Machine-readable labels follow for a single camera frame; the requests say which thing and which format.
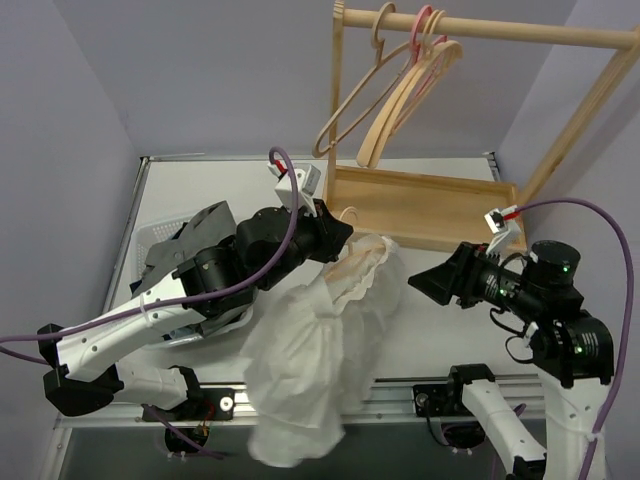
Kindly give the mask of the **white shirt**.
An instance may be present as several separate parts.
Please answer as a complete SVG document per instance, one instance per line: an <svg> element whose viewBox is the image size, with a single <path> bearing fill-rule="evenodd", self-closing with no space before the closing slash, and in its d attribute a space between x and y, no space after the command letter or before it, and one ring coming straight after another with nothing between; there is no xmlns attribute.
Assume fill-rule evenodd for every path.
<svg viewBox="0 0 640 480"><path fill-rule="evenodd" d="M267 309L240 351L257 414L248 441L253 459L293 468L339 444L343 416L369 396L403 281L397 243L372 234Z"/></svg>

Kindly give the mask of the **pink plastic hanger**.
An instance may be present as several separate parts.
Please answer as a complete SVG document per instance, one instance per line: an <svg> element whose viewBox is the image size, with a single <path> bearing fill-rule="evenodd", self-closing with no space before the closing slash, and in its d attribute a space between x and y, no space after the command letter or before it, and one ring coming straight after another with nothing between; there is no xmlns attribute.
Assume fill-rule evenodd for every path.
<svg viewBox="0 0 640 480"><path fill-rule="evenodd" d="M430 4L423 6L416 14L414 23L410 31L410 50L412 63L415 64L421 55L426 55L433 50L437 44L444 43L448 40L447 35L439 35L432 40L434 29L439 25L442 18L446 16L445 10L434 9ZM423 81L420 88L414 94L415 97L421 95L428 87L430 87L440 74L444 60L441 57L436 58L435 66L429 75Z"/></svg>

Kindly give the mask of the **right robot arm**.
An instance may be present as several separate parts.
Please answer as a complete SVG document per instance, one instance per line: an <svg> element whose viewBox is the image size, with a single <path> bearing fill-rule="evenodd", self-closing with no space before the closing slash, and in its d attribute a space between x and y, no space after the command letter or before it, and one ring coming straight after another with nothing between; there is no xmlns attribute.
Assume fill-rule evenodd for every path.
<svg viewBox="0 0 640 480"><path fill-rule="evenodd" d="M485 364L451 367L444 388L447 414L468 413L479 423L509 479L580 479L600 407L614 377L614 346L606 325L583 309L573 278L581 259L572 246L538 241L520 273L485 244L461 243L444 263L408 283L439 305L468 309L491 304L490 315L510 313L544 393L546 442L529 433Z"/></svg>

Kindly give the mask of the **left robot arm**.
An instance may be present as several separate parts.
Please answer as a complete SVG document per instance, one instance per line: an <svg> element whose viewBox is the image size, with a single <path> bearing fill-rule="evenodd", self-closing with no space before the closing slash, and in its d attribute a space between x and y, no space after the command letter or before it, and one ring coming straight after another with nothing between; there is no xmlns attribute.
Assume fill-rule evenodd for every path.
<svg viewBox="0 0 640 480"><path fill-rule="evenodd" d="M40 329L46 399L67 417L114 401L147 404L172 420L190 419L205 398L193 369L126 361L161 336L212 320L224 326L307 260L331 263L353 233L320 199L312 212L267 207L234 234L183 261L156 285L106 315L72 328Z"/></svg>

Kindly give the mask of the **wooden clothes rack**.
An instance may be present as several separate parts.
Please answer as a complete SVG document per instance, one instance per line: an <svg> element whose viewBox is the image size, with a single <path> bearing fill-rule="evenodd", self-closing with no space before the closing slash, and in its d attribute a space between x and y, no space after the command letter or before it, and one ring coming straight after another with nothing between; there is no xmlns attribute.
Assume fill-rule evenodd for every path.
<svg viewBox="0 0 640 480"><path fill-rule="evenodd" d="M370 31L375 11L349 9L337 1L332 14L332 57L342 60L347 28ZM385 52L410 40L416 14L396 12L381 24ZM639 59L639 31L573 28L446 16L432 40L448 40L409 66L398 84L373 110L378 113L356 156L356 166L340 166L337 148L327 160L324 196L334 213L352 211L359 234L379 233L411 248L448 252L461 241L486 242L490 230L484 215L493 207L532 200L592 123L599 110ZM539 163L523 190L512 183L380 170L377 165L388 140L442 80L463 51L459 38L480 38L549 45L611 49L613 55L570 120ZM414 94L435 66L444 60L436 81Z"/></svg>

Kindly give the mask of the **aluminium mounting rail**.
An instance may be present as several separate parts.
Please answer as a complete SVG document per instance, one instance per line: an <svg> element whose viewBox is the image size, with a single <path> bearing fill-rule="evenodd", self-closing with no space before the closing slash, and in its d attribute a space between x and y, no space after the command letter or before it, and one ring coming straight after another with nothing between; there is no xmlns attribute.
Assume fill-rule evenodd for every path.
<svg viewBox="0 0 640 480"><path fill-rule="evenodd" d="M540 383L532 378L506 378L496 381L505 401L512 407L524 403L524 420L542 420L544 418L544 399ZM369 399L354 414L343 418L346 424L392 424L418 423L415 413L413 386L410 382L377 382L371 389ZM252 426L257 415L246 395L242 384L226 386L233 390L233 418L224 421L224 426ZM140 406L126 403L113 403L96 413L81 417L60 415L56 428L151 428L159 427L157 421L147 420Z"/></svg>

